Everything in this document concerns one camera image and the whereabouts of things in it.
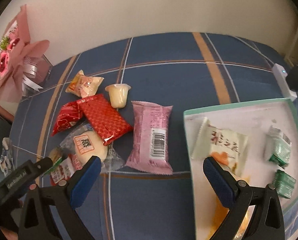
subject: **red and white packet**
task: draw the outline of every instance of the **red and white packet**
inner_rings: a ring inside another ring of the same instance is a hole
[[[154,174],[171,175],[168,125],[172,106],[131,101],[134,112],[133,149],[126,165]]]
[[[72,177],[72,175],[80,169],[82,169],[82,165],[79,162],[76,154],[69,154],[68,157],[63,162],[61,162],[54,171],[51,171],[51,185],[55,186],[63,179],[68,181]]]

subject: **pink snack package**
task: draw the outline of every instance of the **pink snack package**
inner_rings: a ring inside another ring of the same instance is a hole
[[[134,112],[133,149],[126,165],[154,174],[172,174],[168,162],[168,124],[172,106],[131,101]]]

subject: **flower bouquet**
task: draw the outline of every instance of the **flower bouquet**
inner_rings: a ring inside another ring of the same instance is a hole
[[[9,22],[0,42],[0,100],[19,102],[28,91],[39,91],[50,71],[42,58],[48,40],[30,43],[26,5]]]

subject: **tray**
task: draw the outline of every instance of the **tray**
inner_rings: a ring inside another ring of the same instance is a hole
[[[263,158],[266,133],[273,125],[281,129],[292,142],[290,164],[285,171],[296,179],[291,199],[280,198],[283,213],[298,200],[298,116],[289,98],[266,99],[220,106],[208,106],[184,112],[187,148],[193,150],[203,117],[217,128],[229,128],[249,136],[248,155],[242,178],[249,185],[265,187],[271,183],[278,166]],[[189,157],[195,208],[196,239],[208,238],[215,213],[216,196],[202,170],[203,160]]]

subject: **power strip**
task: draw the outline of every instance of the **power strip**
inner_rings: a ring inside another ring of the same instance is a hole
[[[283,66],[275,64],[272,67],[272,72],[278,82],[278,85],[280,87],[280,90],[285,98],[290,98],[292,101],[294,101],[297,98],[297,94],[294,91],[291,91],[288,87],[288,84],[286,82],[286,76],[287,72],[284,69]]]

